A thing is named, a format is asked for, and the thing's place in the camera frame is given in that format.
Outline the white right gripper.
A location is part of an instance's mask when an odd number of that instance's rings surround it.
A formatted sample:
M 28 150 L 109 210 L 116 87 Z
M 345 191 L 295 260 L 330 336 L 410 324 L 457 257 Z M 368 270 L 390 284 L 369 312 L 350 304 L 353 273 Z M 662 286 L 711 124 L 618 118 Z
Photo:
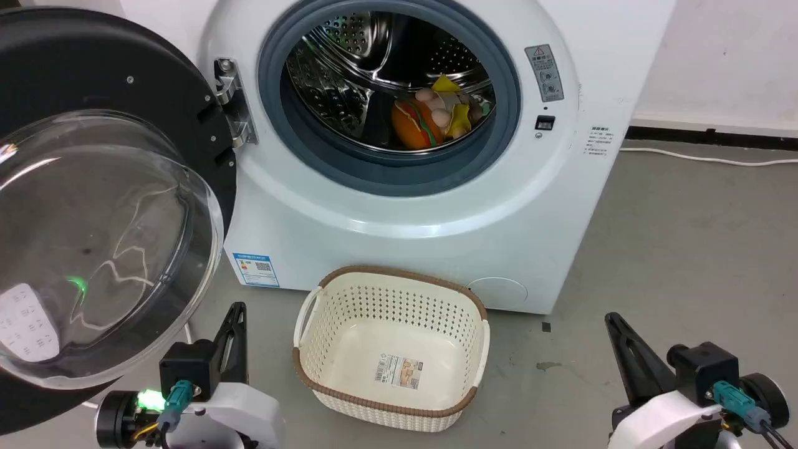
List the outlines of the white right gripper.
M 605 324 L 629 406 L 638 407 L 618 424 L 609 448 L 660 448 L 721 411 L 717 403 L 701 407 L 678 392 L 675 373 L 619 313 L 607 313 Z

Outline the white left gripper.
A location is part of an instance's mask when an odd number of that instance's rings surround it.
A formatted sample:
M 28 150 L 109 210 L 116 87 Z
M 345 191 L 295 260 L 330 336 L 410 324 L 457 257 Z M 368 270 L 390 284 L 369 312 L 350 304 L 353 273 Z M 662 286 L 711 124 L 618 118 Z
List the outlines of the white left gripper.
M 219 381 L 205 402 L 191 402 L 174 431 L 167 431 L 168 448 L 282 448 L 285 420 L 279 401 L 247 385 L 247 305 L 233 303 L 214 338 Z

